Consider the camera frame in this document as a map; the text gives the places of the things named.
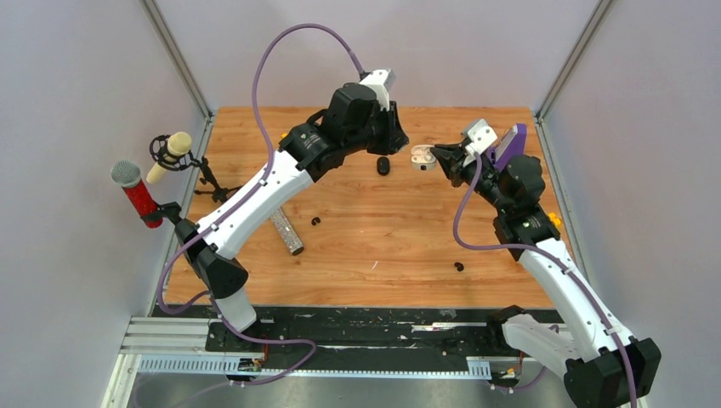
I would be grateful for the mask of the white earbud charging case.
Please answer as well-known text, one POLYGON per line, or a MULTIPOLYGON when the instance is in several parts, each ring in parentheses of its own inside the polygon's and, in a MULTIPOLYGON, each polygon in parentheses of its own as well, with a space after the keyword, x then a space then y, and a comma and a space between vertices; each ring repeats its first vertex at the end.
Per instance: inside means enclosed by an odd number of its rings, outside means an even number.
POLYGON ((431 170, 437 163, 436 157, 431 153, 431 144, 417 144, 411 147, 411 164, 421 171, 431 170))

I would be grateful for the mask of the black earbud charging case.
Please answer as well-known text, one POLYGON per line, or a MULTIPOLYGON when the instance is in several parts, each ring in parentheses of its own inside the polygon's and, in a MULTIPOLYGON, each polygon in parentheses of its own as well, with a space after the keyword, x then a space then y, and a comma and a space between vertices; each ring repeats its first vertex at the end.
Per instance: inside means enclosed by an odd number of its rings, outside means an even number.
POLYGON ((381 156, 377 159, 376 165, 377 173, 381 176, 388 176, 391 170, 390 160, 386 156, 381 156))

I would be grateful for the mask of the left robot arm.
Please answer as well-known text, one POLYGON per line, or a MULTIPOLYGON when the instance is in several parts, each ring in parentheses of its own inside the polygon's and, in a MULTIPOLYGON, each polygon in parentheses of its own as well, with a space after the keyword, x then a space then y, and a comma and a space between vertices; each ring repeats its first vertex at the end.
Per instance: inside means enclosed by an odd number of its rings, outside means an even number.
POLYGON ((282 205, 341 167, 347 156, 359 151, 390 156, 408 144, 389 90, 370 77, 344 84, 326 109, 289 131, 267 163, 225 204, 196 224, 182 220, 176 225, 182 253, 230 325, 228 340, 240 351, 254 349, 261 331, 247 295, 249 274, 237 253, 282 205))

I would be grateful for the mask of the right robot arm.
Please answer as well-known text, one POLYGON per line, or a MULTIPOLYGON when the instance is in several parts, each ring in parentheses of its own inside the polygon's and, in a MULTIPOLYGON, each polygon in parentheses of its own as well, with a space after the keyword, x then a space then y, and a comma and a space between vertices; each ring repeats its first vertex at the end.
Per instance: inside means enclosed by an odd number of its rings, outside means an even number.
POLYGON ((474 251, 492 249, 469 244, 458 232, 463 210, 477 194, 497 210, 495 249, 509 251, 534 277, 570 333, 564 337, 511 306, 486 330, 489 350, 529 355, 562 379, 577 407, 637 406, 650 391, 661 350, 651 338, 637 339, 582 276, 540 204, 546 185, 539 159, 521 154, 497 168, 486 154, 461 144, 436 144, 429 151, 453 186, 468 186, 453 221, 456 242, 474 251))

